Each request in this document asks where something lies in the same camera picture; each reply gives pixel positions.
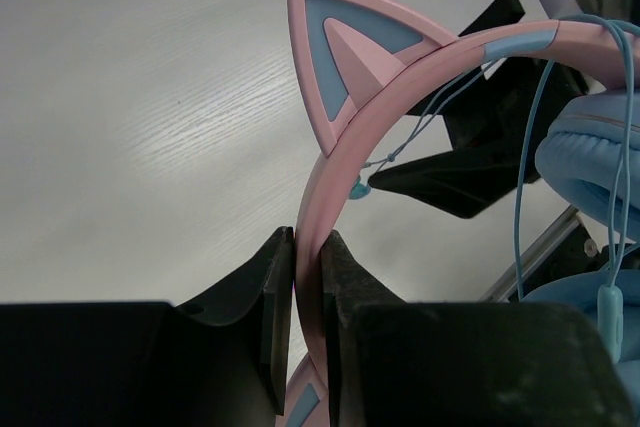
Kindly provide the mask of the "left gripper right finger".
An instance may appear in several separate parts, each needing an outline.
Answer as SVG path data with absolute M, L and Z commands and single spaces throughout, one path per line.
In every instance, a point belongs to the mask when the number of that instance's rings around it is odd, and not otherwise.
M 631 426 L 632 398 L 577 309 L 408 303 L 321 249 L 333 426 Z

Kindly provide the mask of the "pink blue cat-ear headphones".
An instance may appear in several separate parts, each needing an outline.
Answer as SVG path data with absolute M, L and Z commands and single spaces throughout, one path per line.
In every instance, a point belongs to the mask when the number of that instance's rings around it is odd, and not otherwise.
M 329 424 L 319 254 L 365 161 L 420 100 L 471 69 L 512 56 L 553 60 L 611 89 L 623 61 L 611 21 L 580 14 L 456 36 L 391 0 L 287 0 L 296 75 L 321 153 L 295 228 L 295 295 L 307 355 L 282 424 Z

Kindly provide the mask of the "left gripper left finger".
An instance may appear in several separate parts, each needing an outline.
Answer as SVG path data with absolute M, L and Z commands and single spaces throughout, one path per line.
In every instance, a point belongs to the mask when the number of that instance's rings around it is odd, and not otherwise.
M 5 426 L 272 426 L 284 411 L 294 239 L 276 229 L 192 299 L 5 304 Z

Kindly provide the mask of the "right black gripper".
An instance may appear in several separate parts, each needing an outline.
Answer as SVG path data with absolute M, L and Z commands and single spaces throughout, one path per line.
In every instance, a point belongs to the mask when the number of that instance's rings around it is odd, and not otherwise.
M 518 23 L 520 0 L 493 0 L 460 37 Z M 442 109 L 456 150 L 382 170 L 369 178 L 376 190 L 405 195 L 462 219 L 494 205 L 517 186 L 521 153 L 511 146 L 480 146 L 524 129 L 547 62 L 506 59 L 490 77 L 480 76 Z M 536 118 L 551 118 L 573 98 L 588 92 L 583 75 L 554 64 Z

